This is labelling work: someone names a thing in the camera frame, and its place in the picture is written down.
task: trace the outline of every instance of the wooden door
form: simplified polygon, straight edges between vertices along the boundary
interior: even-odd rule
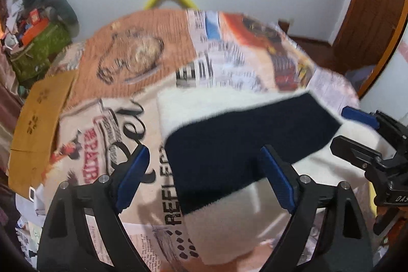
[[[408,12],[406,3],[406,0],[351,0],[333,43],[338,61],[336,71],[343,74],[363,66],[377,65],[380,60],[383,67],[402,34]],[[378,76],[381,69],[377,68],[375,72]]]

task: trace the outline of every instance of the blue gripper pad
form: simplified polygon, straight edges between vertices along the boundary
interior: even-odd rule
[[[380,127],[380,124],[375,116],[349,106],[346,106],[341,110],[341,116],[349,120],[359,121],[374,129],[378,129]]]
[[[150,162],[150,152],[146,146],[138,151],[137,155],[131,155],[127,163],[132,163],[127,170],[123,180],[118,187],[118,200],[116,201],[116,209],[121,213],[124,209],[130,206],[130,203],[135,196],[137,188],[139,188],[140,180],[144,176]]]
[[[279,157],[271,147],[263,147],[258,157],[258,161],[280,206],[293,214],[299,193],[299,185],[296,180],[298,174],[289,163],[278,159]]]

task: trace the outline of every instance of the wooden floor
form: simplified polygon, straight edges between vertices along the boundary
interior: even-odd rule
[[[311,41],[301,37],[291,37],[291,39],[300,45],[317,65],[333,71],[336,70],[337,60],[329,43]]]

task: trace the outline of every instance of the metal screw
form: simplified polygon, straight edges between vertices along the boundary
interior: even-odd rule
[[[105,182],[108,182],[108,181],[109,181],[109,175],[107,175],[107,174],[101,175],[101,176],[98,178],[98,181],[99,181],[100,183],[102,183],[102,184],[104,184]]]
[[[350,189],[350,184],[347,181],[340,182],[340,186],[343,189]]]
[[[62,181],[62,182],[60,183],[60,188],[61,188],[61,189],[66,189],[66,188],[68,188],[68,186],[69,186],[69,182],[68,182],[68,181]]]
[[[299,180],[304,184],[308,184],[311,181],[311,178],[308,175],[301,175]]]

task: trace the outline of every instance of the cardboard box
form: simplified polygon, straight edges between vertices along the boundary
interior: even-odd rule
[[[21,110],[11,143],[9,187],[29,198],[29,187],[37,188],[49,162],[62,108],[77,70],[36,82]]]

